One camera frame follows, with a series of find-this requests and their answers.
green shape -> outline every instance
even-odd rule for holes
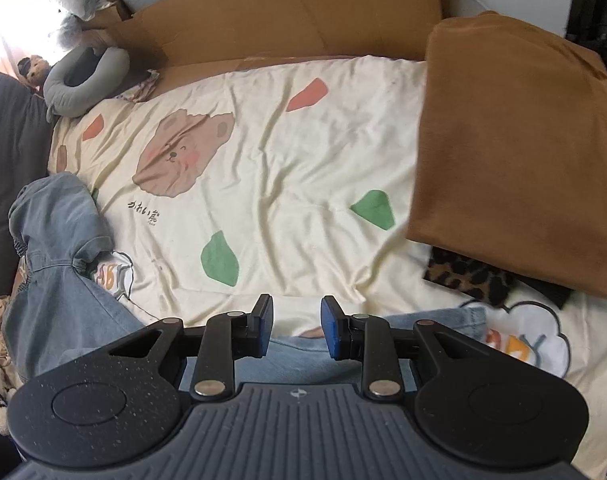
[[[394,225],[394,215],[388,195],[380,189],[371,189],[350,209],[371,224],[387,231]]]
[[[201,264],[209,278],[235,286],[238,280],[238,259],[234,255],[223,231],[218,231],[201,251]]]

blue fabric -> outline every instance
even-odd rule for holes
[[[2,330],[24,380],[142,327],[88,278],[91,262],[112,250],[112,238],[75,175],[59,173],[25,186],[10,208],[10,233],[29,274]]]
[[[410,329],[419,319],[432,319],[476,340],[483,340],[486,335],[486,309],[480,305],[398,314],[385,319],[393,328]],[[401,359],[399,363],[406,391],[416,390],[408,360]],[[188,389],[195,364],[196,358],[188,358],[181,390]],[[267,355],[262,359],[245,357],[235,362],[237,384],[359,384],[360,377],[361,364],[357,361],[334,361],[323,338],[273,338],[270,339]]]

white blanket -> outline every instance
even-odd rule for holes
[[[317,327],[325,294],[349,314],[456,307],[468,298],[425,282],[429,248],[405,239],[424,81],[422,63],[365,57],[106,100],[60,121],[50,169],[87,183],[117,249],[95,279],[144,322],[204,324],[263,292],[275,335]],[[523,286],[508,305],[489,314],[493,337],[584,394],[575,464],[602,479],[607,301],[574,294],[559,311]]]

bear face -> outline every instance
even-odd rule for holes
[[[132,181],[156,196],[174,198],[188,191],[233,128],[231,113],[210,117],[190,115],[185,108],[172,112],[141,153]]]

leopard print fabric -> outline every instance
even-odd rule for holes
[[[492,306],[502,306],[515,277],[498,267],[433,247],[424,280],[459,290]]]

